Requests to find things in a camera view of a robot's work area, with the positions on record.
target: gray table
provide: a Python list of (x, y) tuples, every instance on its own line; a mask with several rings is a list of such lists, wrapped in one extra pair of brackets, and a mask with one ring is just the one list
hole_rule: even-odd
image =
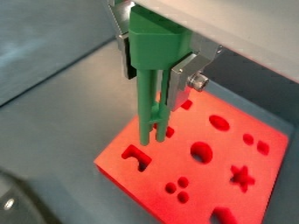
[(0, 109), (0, 166), (65, 224), (156, 223), (92, 163), (136, 113), (120, 61), (112, 42)]

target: red foam board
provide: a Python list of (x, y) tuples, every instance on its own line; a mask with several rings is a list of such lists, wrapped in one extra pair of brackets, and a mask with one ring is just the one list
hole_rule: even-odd
[(286, 136), (213, 95), (190, 91), (162, 143), (140, 145), (137, 118), (94, 160), (104, 175), (162, 223), (257, 224)]

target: gray surface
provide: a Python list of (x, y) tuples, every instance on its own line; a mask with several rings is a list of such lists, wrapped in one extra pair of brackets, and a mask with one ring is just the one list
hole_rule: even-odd
[(265, 213), (265, 224), (299, 223), (299, 129), (284, 157)]
[[(0, 166), (28, 180), (65, 224), (157, 223), (92, 164), (136, 114), (136, 80), (122, 77), (120, 65), (112, 42), (0, 108)], [(292, 132), (217, 84), (208, 90)]]
[(0, 105), (113, 36), (105, 0), (0, 3)]

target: small round hole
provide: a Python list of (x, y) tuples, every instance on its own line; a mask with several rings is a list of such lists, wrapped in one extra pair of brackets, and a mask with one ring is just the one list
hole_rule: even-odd
[(262, 154), (266, 155), (269, 151), (268, 144), (264, 143), (262, 141), (257, 141), (256, 143), (256, 150)]
[(176, 186), (173, 183), (168, 183), (164, 187), (164, 190), (168, 192), (168, 193), (174, 193), (176, 191)]
[(220, 131), (229, 130), (229, 123), (226, 122), (226, 120), (222, 117), (220, 117), (217, 115), (209, 116), (209, 123), (216, 130), (220, 130)]
[(184, 204), (189, 200), (189, 195), (186, 192), (178, 192), (177, 200)]
[(252, 145), (254, 142), (253, 137), (249, 134), (242, 135), (242, 141), (246, 145)]
[(196, 142), (190, 146), (190, 156), (197, 162), (206, 164), (212, 159), (210, 147), (202, 142)]
[(185, 177), (180, 177), (177, 180), (178, 187), (184, 188), (188, 186), (188, 184), (189, 184), (189, 180)]

